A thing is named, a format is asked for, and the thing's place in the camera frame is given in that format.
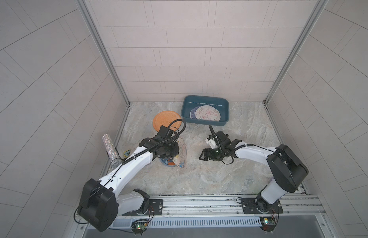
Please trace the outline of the beige mandala coaster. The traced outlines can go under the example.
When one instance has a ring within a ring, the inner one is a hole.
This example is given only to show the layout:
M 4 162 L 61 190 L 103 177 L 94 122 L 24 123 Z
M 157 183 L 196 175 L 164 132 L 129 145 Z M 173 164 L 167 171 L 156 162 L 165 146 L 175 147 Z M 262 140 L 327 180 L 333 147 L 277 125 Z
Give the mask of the beige mandala coaster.
M 179 154 L 173 158 L 174 164 L 179 168 L 184 168 L 186 165 L 187 151 L 186 145 L 182 138 L 178 139 Z

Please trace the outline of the orange round coaster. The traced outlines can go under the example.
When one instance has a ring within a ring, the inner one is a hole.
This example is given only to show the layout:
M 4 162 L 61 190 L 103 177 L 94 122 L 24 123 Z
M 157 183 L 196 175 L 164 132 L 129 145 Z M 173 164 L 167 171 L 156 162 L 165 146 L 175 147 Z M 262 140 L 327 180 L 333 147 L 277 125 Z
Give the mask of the orange round coaster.
M 153 119 L 153 128 L 158 132 L 161 126 L 168 127 L 173 121 L 178 119 L 181 119 L 181 116 L 174 111 L 160 112 Z

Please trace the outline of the white butterfly flower coaster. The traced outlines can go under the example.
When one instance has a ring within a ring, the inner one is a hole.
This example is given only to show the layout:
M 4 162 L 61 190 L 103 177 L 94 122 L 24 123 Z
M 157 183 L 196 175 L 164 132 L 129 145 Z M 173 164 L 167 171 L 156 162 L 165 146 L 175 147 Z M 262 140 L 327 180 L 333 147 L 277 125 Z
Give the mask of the white butterfly flower coaster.
M 197 109 L 196 118 L 203 121 L 218 122 L 221 119 L 221 114 L 213 106 L 204 105 Z

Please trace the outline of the teal storage box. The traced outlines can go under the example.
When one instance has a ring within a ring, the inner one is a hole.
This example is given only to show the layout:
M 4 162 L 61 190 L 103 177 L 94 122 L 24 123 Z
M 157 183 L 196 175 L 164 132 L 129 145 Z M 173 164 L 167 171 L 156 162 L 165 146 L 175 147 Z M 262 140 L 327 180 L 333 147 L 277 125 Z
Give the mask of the teal storage box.
M 230 119 L 229 102 L 208 96 L 186 96 L 181 116 L 187 123 L 225 126 Z

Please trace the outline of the blue bear coaster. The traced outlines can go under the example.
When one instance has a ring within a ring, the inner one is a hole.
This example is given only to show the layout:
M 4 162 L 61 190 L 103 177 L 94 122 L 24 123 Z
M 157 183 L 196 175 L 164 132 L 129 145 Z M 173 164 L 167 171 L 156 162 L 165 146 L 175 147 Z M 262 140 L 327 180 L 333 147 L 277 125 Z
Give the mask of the blue bear coaster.
M 160 158 L 160 161 L 162 162 L 163 165 L 168 166 L 168 167 L 176 166 L 172 158 Z

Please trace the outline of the purple bunny coaster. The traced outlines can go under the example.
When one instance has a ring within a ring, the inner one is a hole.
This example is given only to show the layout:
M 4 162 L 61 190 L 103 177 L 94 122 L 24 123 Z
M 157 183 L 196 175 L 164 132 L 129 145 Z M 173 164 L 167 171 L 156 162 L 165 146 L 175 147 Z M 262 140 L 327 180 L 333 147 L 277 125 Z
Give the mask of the purple bunny coaster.
M 190 111 L 190 118 L 191 119 L 197 119 L 196 118 L 196 111 L 197 111 L 197 109 L 199 108 L 199 106 L 198 107 L 195 107 L 194 109 L 192 109 L 191 111 Z

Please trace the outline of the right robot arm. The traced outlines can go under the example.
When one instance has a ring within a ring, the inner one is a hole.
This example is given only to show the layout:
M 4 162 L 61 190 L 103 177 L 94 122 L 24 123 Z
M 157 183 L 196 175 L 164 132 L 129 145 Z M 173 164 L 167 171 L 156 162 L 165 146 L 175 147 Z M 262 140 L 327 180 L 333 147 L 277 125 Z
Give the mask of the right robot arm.
M 211 135 L 206 139 L 209 148 L 203 149 L 199 159 L 201 161 L 223 162 L 225 158 L 247 159 L 261 163 L 270 168 L 273 180 L 257 195 L 251 206 L 258 212 L 266 214 L 275 211 L 279 199 L 287 193 L 298 190 L 303 180 L 309 174 L 306 165 L 287 145 L 277 147 L 262 147 L 242 140 L 229 139 L 223 131 L 214 132 L 209 127 Z

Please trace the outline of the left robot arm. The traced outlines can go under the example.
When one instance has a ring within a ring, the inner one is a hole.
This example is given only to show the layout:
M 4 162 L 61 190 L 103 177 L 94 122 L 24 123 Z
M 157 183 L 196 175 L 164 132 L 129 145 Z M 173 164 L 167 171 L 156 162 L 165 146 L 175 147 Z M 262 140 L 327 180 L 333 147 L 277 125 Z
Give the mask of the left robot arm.
M 181 132 L 162 126 L 153 138 L 146 138 L 115 169 L 99 180 L 90 179 L 83 186 L 76 213 L 99 232 L 107 230 L 117 216 L 128 212 L 144 215 L 150 210 L 150 196 L 141 189 L 121 195 L 121 191 L 145 166 L 156 158 L 179 154 Z

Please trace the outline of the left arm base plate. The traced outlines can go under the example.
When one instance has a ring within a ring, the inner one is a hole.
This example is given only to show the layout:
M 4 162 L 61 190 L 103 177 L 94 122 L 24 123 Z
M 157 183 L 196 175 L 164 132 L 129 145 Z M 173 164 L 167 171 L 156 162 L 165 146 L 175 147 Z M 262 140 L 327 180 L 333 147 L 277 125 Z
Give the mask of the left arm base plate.
M 149 206 L 146 210 L 146 212 L 142 211 L 130 211 L 127 213 L 124 213 L 123 216 L 148 216 L 152 215 L 152 211 L 154 211 L 154 215 L 162 215 L 163 211 L 163 199 L 150 199 L 149 200 Z

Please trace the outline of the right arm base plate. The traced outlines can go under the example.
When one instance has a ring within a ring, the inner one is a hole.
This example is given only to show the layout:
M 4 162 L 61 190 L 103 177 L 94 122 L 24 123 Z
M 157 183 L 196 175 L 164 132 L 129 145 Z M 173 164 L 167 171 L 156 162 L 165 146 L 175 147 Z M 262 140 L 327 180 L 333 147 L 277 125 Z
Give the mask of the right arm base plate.
M 263 198 L 243 198 L 236 199 L 237 203 L 242 206 L 244 214 L 282 214 L 283 207 L 280 200 L 276 200 L 273 204 L 269 204 Z

